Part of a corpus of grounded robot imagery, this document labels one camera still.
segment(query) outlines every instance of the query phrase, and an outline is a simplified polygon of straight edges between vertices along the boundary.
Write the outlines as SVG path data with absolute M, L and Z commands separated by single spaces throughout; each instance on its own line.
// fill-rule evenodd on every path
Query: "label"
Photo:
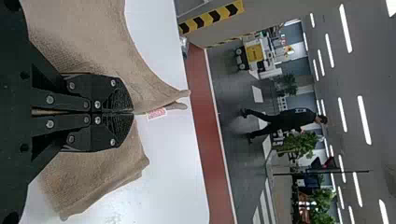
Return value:
M 152 110 L 152 111 L 148 112 L 147 115 L 148 115 L 148 121 L 151 121 L 151 120 L 161 119 L 163 117 L 166 117 L 166 115 L 168 115 L 168 112 L 163 107 L 163 108 L 159 108 L 156 110 Z

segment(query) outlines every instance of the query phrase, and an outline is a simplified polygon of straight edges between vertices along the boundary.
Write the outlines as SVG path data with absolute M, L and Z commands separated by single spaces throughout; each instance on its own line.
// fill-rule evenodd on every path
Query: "white table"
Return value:
M 175 88 L 188 88 L 173 0 L 127 0 L 125 15 L 148 66 Z M 183 99 L 190 106 L 190 99 Z M 34 181 L 29 187 L 23 224 L 166 224 L 209 223 L 205 183 L 191 108 L 170 111 L 138 130 L 150 166 L 143 177 L 118 189 L 81 215 L 62 222 Z

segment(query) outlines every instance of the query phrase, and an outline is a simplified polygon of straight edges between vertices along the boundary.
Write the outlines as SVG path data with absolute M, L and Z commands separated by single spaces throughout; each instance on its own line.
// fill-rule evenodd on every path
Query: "red stripe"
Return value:
M 221 150 L 205 52 L 190 44 L 186 73 L 191 90 L 198 147 L 204 171 L 205 187 L 210 210 L 210 223 L 232 224 L 233 209 Z

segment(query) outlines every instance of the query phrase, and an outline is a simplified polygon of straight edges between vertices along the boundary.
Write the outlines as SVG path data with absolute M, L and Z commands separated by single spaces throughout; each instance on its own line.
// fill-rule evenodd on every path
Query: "hazard stripe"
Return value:
M 242 1 L 243 0 L 236 0 L 227 6 L 218 7 L 201 16 L 184 21 L 178 25 L 178 30 L 181 34 L 186 35 L 203 27 L 210 26 L 213 23 L 239 15 L 245 12 Z
M 252 32 L 252 33 L 249 33 L 249 34 L 239 35 L 239 36 L 236 36 L 236 37 L 233 37 L 233 38 L 229 38 L 229 39 L 226 39 L 226 40 L 224 40 L 224 41 L 221 41 L 221 42 L 219 42 L 219 43 L 217 43 L 217 44 L 207 46 L 207 48 L 208 48 L 208 49 L 211 49 L 211 48 L 214 48 L 214 47 L 223 45 L 223 44 L 227 44 L 227 43 L 233 42 L 233 41 L 235 41 L 235 40 L 240 40 L 240 39 L 241 39 L 242 37 L 244 37 L 244 36 L 249 36 L 249 35 L 253 35 L 253 34 L 256 34 L 256 33 L 257 33 L 257 32 Z

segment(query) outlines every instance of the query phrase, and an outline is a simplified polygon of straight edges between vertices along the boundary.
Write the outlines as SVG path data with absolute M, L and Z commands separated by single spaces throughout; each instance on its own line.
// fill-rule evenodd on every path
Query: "green plant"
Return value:
M 309 197 L 311 202 L 317 203 L 315 208 L 319 210 L 319 212 L 327 212 L 330 209 L 330 205 L 332 203 L 332 199 L 337 194 L 332 192 L 331 189 L 318 189 L 315 190 L 314 194 Z
M 311 159 L 314 157 L 314 149 L 317 142 L 318 136 L 315 133 L 291 134 L 283 140 L 283 145 L 276 146 L 275 150 L 279 156 L 294 152 L 297 154 L 297 159 L 303 156 Z
M 288 73 L 286 75 L 275 78 L 276 92 L 279 96 L 296 95 L 297 84 L 294 74 Z
M 327 212 L 311 211 L 309 213 L 311 224 L 335 224 L 335 218 Z
M 335 196 L 335 192 L 331 189 L 318 189 L 309 197 L 311 203 L 316 203 L 316 205 L 311 207 L 309 212 L 312 224 L 335 224 L 334 217 L 328 214 L 330 205 Z

